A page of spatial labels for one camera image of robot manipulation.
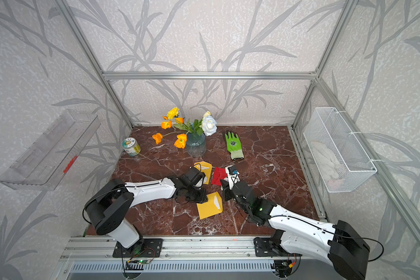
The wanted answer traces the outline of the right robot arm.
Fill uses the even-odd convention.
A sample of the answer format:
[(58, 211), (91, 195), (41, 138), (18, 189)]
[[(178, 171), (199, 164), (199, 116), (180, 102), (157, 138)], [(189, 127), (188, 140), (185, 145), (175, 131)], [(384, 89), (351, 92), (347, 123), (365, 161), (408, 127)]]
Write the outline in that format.
[(258, 197), (245, 182), (221, 180), (226, 200), (235, 200), (249, 222), (275, 229), (273, 244), (331, 265), (346, 280), (364, 280), (370, 247), (347, 222), (336, 224), (310, 219)]

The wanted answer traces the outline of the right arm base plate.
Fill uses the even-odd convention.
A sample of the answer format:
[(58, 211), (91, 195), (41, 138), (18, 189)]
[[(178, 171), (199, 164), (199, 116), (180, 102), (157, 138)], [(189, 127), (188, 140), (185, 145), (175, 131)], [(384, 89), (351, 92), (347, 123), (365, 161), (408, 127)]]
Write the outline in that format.
[(301, 257), (301, 254), (289, 253), (281, 246), (281, 240), (278, 237), (261, 238), (256, 237), (253, 240), (256, 257)]

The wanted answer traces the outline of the yellow envelope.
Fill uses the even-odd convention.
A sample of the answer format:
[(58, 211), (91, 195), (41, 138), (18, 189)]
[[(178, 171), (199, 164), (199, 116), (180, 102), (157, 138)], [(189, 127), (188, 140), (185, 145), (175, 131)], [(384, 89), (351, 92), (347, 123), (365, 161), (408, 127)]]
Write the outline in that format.
[(223, 212), (222, 198), (218, 192), (207, 195), (208, 201), (197, 204), (200, 219), (205, 219)]
[(212, 172), (212, 164), (201, 161), (201, 162), (196, 162), (194, 164), (194, 167), (198, 169), (200, 172), (204, 173), (205, 179), (204, 179), (203, 184), (209, 184), (210, 178), (211, 178), (211, 172)]

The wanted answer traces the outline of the yellow envelope front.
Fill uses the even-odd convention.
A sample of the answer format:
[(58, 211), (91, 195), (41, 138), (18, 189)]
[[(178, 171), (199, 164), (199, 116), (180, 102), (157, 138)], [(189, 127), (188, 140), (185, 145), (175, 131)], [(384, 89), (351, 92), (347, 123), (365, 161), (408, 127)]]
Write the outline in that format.
[(208, 201), (197, 204), (200, 219), (205, 219), (223, 212), (222, 198), (218, 192), (207, 195)]

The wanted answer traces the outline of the red envelope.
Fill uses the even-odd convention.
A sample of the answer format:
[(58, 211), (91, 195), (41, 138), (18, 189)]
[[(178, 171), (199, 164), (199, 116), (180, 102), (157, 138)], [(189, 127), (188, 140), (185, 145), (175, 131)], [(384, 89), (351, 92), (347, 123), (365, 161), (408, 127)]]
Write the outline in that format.
[(222, 186), (221, 181), (227, 178), (227, 172), (223, 168), (215, 168), (213, 172), (213, 177), (211, 184), (216, 186)]

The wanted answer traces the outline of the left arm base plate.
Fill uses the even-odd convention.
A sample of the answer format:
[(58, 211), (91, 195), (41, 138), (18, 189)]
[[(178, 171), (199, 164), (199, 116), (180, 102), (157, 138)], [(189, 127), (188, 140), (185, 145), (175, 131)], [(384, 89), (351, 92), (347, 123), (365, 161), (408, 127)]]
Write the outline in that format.
[(158, 258), (161, 254), (163, 239), (141, 238), (129, 248), (125, 248), (120, 242), (117, 242), (113, 252), (113, 258)]

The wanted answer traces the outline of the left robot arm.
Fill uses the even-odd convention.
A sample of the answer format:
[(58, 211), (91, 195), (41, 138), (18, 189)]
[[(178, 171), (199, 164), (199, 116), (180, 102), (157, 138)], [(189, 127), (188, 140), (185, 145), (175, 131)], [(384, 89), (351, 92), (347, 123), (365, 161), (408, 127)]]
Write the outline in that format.
[(109, 235), (122, 248), (139, 253), (145, 245), (139, 231), (126, 220), (129, 209), (150, 201), (180, 197), (191, 203), (206, 203), (205, 179), (206, 175), (200, 168), (190, 168), (179, 177), (169, 176), (142, 183), (115, 178), (89, 199), (82, 215), (98, 235)]

